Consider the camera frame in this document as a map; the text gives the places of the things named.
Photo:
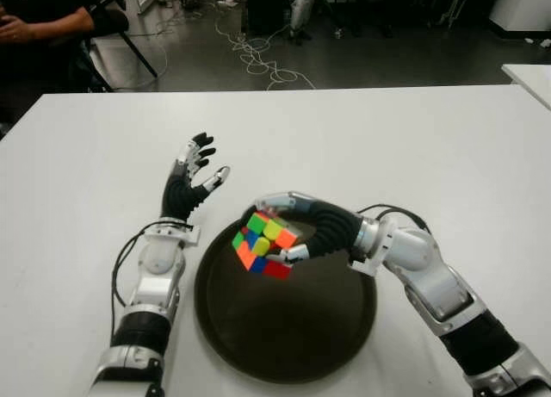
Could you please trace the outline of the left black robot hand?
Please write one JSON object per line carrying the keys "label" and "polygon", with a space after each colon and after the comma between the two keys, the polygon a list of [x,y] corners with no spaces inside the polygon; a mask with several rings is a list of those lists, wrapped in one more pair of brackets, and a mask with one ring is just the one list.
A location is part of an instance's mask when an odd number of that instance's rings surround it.
{"label": "left black robot hand", "polygon": [[187,221],[192,212],[220,187],[231,171],[222,166],[204,182],[194,185],[195,175],[216,153],[214,137],[206,132],[195,135],[178,153],[164,186],[161,217]]}

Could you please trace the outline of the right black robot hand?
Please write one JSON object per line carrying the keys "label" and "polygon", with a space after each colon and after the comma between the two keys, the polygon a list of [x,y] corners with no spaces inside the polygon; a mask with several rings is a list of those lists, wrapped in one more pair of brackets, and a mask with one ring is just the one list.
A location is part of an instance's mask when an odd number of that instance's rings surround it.
{"label": "right black robot hand", "polygon": [[293,266],[300,261],[345,249],[349,251],[361,231],[363,217],[310,195],[287,191],[257,198],[242,215],[242,223],[255,212],[277,215],[294,212],[311,220],[316,232],[304,243],[269,254],[268,259]]}

